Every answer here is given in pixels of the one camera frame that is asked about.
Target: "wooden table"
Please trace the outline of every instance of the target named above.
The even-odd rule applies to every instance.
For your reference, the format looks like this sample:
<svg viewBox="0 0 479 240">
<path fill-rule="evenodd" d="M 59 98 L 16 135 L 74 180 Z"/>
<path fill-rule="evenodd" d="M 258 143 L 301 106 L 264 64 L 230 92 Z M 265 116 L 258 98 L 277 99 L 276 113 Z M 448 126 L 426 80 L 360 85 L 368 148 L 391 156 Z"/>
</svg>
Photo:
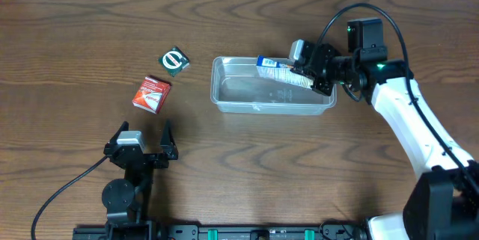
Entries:
<svg viewBox="0 0 479 240">
<path fill-rule="evenodd" d="M 219 55 L 287 56 L 342 7 L 367 1 L 399 24 L 436 116 L 479 156 L 478 0 L 1 0 L 0 238 L 26 239 L 45 200 L 103 155 L 122 121 L 155 144 L 168 118 L 180 160 L 157 172 L 150 213 L 202 224 L 319 224 L 400 211 L 415 185 L 388 124 L 342 91 L 316 117 L 223 114 L 210 101 Z M 346 52 L 345 14 L 326 40 Z M 400 46 L 385 23 L 390 58 Z M 157 58 L 191 59 L 174 79 Z M 173 84 L 159 115 L 131 104 L 146 75 Z M 106 162 L 46 209 L 39 239 L 103 224 Z"/>
</svg>

